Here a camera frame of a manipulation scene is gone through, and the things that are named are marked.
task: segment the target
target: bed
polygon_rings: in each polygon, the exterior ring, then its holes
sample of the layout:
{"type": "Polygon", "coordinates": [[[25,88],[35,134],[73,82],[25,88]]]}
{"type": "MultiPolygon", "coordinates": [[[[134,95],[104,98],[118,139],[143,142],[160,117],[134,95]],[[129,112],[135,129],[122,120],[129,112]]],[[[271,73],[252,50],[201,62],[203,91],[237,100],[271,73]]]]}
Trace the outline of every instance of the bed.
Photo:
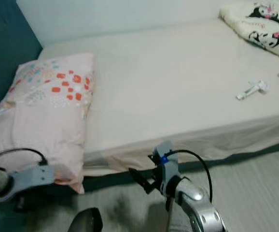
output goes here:
{"type": "Polygon", "coordinates": [[[39,59],[82,52],[95,54],[97,69],[86,176],[150,169],[147,155],[164,140],[206,160],[279,143],[279,57],[220,19],[56,43],[39,59]],[[238,101],[253,80],[266,81],[270,92],[238,101]]]}

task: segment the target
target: white plastic object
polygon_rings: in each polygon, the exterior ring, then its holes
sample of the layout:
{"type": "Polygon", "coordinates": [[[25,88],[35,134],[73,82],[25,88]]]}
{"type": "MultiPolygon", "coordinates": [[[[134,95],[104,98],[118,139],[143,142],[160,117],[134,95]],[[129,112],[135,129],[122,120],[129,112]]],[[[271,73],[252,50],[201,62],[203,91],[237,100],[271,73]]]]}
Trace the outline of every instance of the white plastic object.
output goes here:
{"type": "Polygon", "coordinates": [[[255,82],[255,83],[250,83],[252,84],[252,87],[247,89],[245,92],[243,92],[242,94],[238,94],[236,96],[236,98],[238,100],[243,100],[245,99],[246,97],[250,96],[251,94],[259,91],[263,94],[266,94],[269,90],[269,87],[268,87],[268,84],[264,81],[258,81],[258,82],[255,82]]]}

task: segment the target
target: pillow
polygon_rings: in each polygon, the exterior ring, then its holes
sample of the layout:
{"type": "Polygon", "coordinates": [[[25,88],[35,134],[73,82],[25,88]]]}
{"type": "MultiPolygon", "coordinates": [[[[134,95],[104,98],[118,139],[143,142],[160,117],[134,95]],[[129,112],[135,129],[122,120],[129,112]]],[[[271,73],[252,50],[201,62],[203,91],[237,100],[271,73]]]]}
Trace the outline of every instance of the pillow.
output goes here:
{"type": "Polygon", "coordinates": [[[220,16],[245,40],[279,55],[279,1],[233,3],[220,16]]]}
{"type": "MultiPolygon", "coordinates": [[[[0,103],[0,151],[40,151],[55,167],[57,184],[83,193],[84,129],[93,75],[89,53],[20,65],[0,103]]],[[[33,153],[16,152],[0,157],[0,167],[20,171],[37,161],[33,153]]]]}

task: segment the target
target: white wall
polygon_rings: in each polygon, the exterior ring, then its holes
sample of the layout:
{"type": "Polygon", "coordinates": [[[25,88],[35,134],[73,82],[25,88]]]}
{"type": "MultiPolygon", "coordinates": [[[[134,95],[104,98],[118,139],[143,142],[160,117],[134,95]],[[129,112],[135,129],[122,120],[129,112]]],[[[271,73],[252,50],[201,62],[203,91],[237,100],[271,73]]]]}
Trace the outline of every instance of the white wall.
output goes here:
{"type": "Polygon", "coordinates": [[[110,32],[216,17],[221,3],[236,0],[17,0],[44,47],[110,32]]]}

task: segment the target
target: pink pillowcase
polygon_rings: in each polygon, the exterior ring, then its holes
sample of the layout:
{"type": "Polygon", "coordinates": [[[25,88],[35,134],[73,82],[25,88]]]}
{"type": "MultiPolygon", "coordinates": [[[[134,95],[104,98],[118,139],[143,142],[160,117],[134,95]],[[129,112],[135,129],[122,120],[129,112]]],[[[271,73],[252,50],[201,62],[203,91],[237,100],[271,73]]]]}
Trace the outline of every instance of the pink pillowcase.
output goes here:
{"type": "MultiPolygon", "coordinates": [[[[0,151],[29,147],[56,169],[56,183],[83,193],[85,119],[94,83],[93,55],[78,54],[20,65],[0,103],[0,151]]],[[[0,167],[19,171],[39,157],[17,152],[0,167]]]]}

